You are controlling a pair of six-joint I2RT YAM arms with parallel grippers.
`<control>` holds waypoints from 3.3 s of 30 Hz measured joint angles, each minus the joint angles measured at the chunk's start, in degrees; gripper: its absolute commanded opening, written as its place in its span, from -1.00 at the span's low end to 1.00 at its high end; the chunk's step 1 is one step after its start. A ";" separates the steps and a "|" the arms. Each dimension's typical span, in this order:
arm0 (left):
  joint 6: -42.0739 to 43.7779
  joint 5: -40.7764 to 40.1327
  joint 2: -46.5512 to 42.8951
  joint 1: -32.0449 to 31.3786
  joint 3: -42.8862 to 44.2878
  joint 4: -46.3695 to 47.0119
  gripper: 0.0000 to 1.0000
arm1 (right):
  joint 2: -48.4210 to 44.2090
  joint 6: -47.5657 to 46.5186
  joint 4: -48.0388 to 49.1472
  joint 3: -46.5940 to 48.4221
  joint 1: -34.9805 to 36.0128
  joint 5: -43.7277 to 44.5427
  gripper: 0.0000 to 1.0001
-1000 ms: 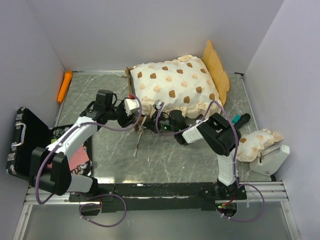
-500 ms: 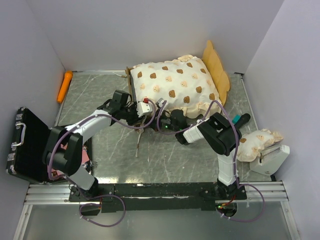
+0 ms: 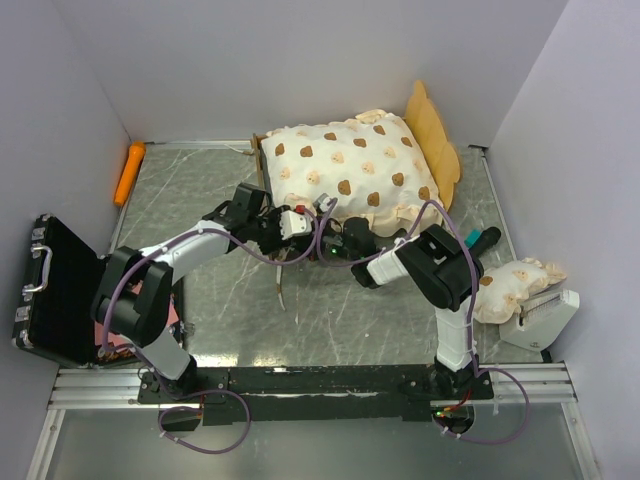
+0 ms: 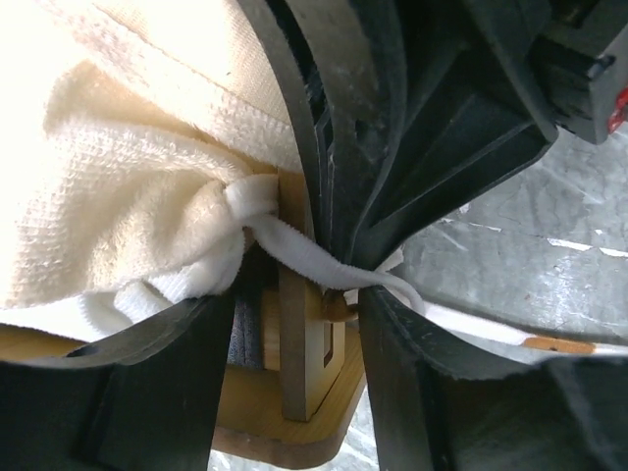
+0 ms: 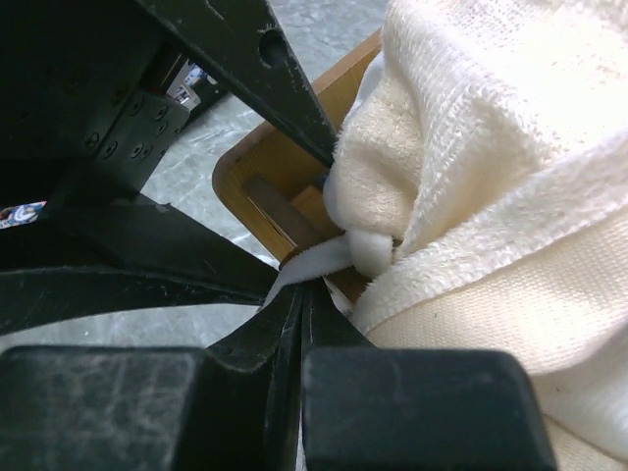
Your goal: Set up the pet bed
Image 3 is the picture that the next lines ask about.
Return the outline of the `small bear print pillow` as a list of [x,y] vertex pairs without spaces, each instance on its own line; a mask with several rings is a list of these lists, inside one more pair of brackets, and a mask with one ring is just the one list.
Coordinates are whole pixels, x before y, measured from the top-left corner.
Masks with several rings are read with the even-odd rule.
[[525,300],[566,278],[556,264],[543,264],[534,258],[487,270],[479,280],[473,317],[481,324],[504,324],[521,312]]

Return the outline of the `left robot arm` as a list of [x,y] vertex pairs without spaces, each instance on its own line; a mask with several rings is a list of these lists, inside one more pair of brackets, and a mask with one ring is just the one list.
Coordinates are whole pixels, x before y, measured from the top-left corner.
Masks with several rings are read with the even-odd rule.
[[[268,194],[241,183],[231,199],[204,215],[194,226],[169,240],[143,249],[114,250],[91,307],[101,324],[102,347],[132,351],[158,376],[172,400],[184,402],[196,393],[197,362],[169,331],[167,321],[176,283],[204,263],[236,248],[258,245],[254,258],[274,264],[275,254],[300,240],[301,255],[313,250],[319,232],[316,216],[304,206],[272,208]],[[123,338],[119,346],[110,335]]]

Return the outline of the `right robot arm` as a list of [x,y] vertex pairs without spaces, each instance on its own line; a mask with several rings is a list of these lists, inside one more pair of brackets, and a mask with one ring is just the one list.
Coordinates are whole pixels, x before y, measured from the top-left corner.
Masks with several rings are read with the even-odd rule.
[[394,245],[379,249],[368,221],[351,218],[337,233],[325,226],[315,243],[317,256],[326,252],[346,260],[356,281],[376,289],[409,278],[435,308],[437,321],[436,362],[443,366],[436,375],[441,394],[458,398],[472,383],[468,370],[479,370],[473,338],[472,307],[484,275],[481,256],[501,238],[490,227],[460,240],[440,225],[431,225],[419,236],[400,237]]

